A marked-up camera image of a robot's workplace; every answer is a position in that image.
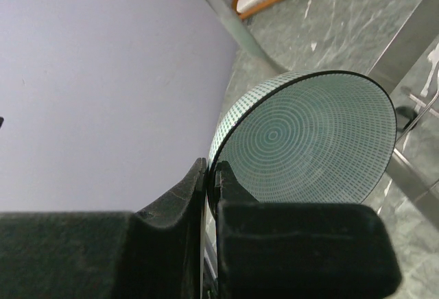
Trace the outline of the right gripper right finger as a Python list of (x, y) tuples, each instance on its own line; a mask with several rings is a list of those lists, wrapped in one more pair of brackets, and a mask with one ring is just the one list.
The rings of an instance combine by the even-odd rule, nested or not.
[(386, 298), (399, 288), (394, 248), (370, 207), (262, 203), (227, 162), (214, 189), (220, 298)]

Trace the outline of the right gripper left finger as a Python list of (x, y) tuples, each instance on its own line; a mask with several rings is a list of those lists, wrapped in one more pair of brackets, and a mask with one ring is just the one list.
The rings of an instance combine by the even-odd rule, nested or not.
[(2, 213), (1, 297), (199, 298), (205, 172), (135, 213)]

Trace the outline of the steel dish rack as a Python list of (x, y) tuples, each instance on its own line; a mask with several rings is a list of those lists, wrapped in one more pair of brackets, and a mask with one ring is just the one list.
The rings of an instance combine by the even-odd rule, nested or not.
[[(288, 71), (261, 47), (239, 17), (233, 14), (225, 0), (205, 1), (238, 45), (260, 63), (262, 72), (274, 77)], [(420, 0), (368, 70), (368, 76), (382, 85), (386, 92), (394, 92), (437, 36), (438, 0)], [(408, 200), (431, 223), (435, 223), (437, 219), (434, 213), (438, 212), (438, 196), (402, 151), (394, 150), (386, 172)]]

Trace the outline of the teal dotted bowl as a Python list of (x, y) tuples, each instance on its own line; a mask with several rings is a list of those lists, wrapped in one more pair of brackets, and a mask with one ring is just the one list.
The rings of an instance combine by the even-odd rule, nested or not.
[(285, 73), (243, 95), (209, 152), (206, 192), (215, 217), (217, 166), (262, 203), (361, 204), (396, 142), (389, 95), (350, 71)]

